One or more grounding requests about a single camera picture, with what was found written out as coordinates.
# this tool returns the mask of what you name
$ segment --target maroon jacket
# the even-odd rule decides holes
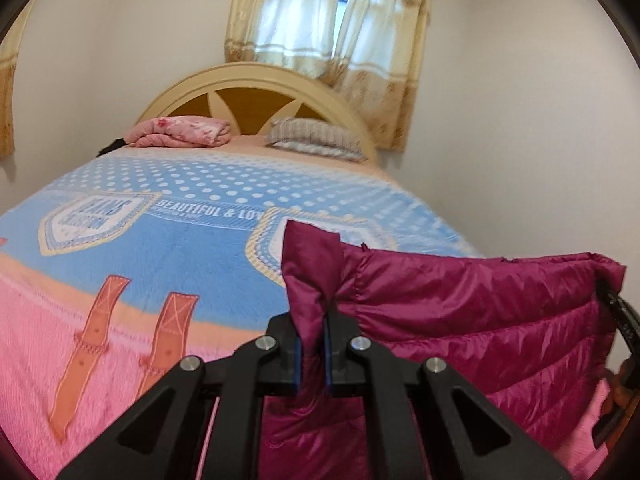
[[[596,279],[620,291],[625,268],[599,254],[476,260],[374,251],[289,221],[282,273],[303,343],[303,385],[295,399],[265,404],[260,478],[366,480],[362,402],[324,392],[327,300],[397,356],[445,358],[555,450],[587,409],[614,338]]]

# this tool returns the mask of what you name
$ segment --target bed sheet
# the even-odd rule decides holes
[[[124,148],[0,217],[0,426],[49,480],[185,354],[287,310],[287,219],[351,244],[475,255],[371,166],[238,142]]]

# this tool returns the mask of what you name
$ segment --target headboard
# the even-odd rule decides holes
[[[353,132],[367,158],[378,161],[367,125],[338,94],[277,66],[236,62],[198,72],[158,96],[138,122],[178,115],[225,119],[234,135],[266,135],[283,117],[320,119]]]

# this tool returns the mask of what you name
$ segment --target metal pin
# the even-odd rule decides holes
[[[351,348],[357,350],[358,352],[364,352],[371,348],[371,339],[364,336],[357,336],[351,340]]]
[[[260,350],[271,350],[274,346],[276,346],[276,340],[270,335],[263,335],[255,340],[255,345]]]
[[[427,359],[425,366],[428,371],[434,374],[439,374],[440,372],[443,372],[447,369],[446,361],[444,359],[440,359],[439,357],[432,357],[430,359]]]
[[[180,368],[182,368],[185,372],[194,372],[198,368],[200,368],[200,363],[202,361],[199,357],[195,355],[187,355],[187,357],[183,358],[180,361]]]

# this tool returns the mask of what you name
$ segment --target sheer curtain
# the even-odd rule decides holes
[[[317,78],[334,49],[338,0],[233,0],[227,62],[258,61]]]
[[[14,145],[14,75],[22,33],[33,7],[31,0],[0,43],[0,159],[12,155]]]
[[[349,0],[322,78],[360,113],[379,148],[403,151],[415,105],[429,0]]]

